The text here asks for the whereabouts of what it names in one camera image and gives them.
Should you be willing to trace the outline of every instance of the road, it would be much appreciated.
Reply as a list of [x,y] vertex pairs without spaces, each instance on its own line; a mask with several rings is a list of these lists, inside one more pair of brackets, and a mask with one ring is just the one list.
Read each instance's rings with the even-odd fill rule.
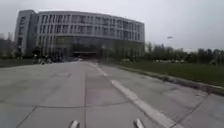
[[0,81],[0,128],[159,127],[87,62],[2,68]]
[[0,69],[0,128],[222,128],[224,98],[106,65]]

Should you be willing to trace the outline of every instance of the lawn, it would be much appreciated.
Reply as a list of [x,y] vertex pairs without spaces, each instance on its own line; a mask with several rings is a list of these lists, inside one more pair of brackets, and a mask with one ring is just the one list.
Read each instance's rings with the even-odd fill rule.
[[224,66],[162,62],[122,62],[118,64],[224,87]]

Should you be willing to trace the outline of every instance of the overcast sky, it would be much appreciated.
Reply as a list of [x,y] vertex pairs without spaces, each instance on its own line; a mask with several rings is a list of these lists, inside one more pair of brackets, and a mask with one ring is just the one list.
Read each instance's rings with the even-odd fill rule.
[[224,49],[224,0],[0,0],[0,33],[14,33],[21,9],[122,16],[145,23],[146,42],[185,50]]

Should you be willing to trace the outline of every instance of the white lane marking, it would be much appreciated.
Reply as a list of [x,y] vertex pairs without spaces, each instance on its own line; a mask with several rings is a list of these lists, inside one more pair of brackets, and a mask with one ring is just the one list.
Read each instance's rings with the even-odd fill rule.
[[[139,99],[134,92],[122,86],[117,80],[111,80],[111,83],[122,93],[124,93],[129,99],[131,99],[133,103],[136,104],[140,109],[142,109],[149,117],[151,117],[154,121],[158,122],[163,127],[170,128],[176,124],[175,121],[166,117],[158,110],[154,109],[153,107]],[[183,126],[181,125],[176,125],[175,127],[183,128]]]
[[94,68],[96,68],[103,76],[108,76],[108,74],[106,72],[104,72],[102,69],[100,69],[97,65],[89,63],[91,66],[93,66]]

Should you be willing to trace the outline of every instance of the curb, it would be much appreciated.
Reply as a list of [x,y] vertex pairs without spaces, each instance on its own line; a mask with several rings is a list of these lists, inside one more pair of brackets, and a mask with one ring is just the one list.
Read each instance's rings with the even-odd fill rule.
[[162,74],[153,73],[153,72],[146,72],[146,71],[142,71],[139,69],[127,68],[127,67],[117,66],[117,65],[114,65],[114,66],[117,68],[120,68],[120,69],[127,70],[127,71],[136,72],[139,74],[143,74],[143,75],[151,76],[151,77],[154,77],[157,79],[161,79],[163,81],[167,81],[167,82],[171,82],[174,84],[179,84],[182,86],[198,89],[198,90],[201,90],[201,91],[204,91],[207,93],[213,93],[213,94],[217,94],[220,96],[224,96],[224,88],[222,88],[222,87],[209,85],[209,84],[205,84],[205,83],[200,83],[200,82],[194,82],[191,80],[186,80],[186,79],[177,78],[177,77],[173,77],[173,76],[162,75]]

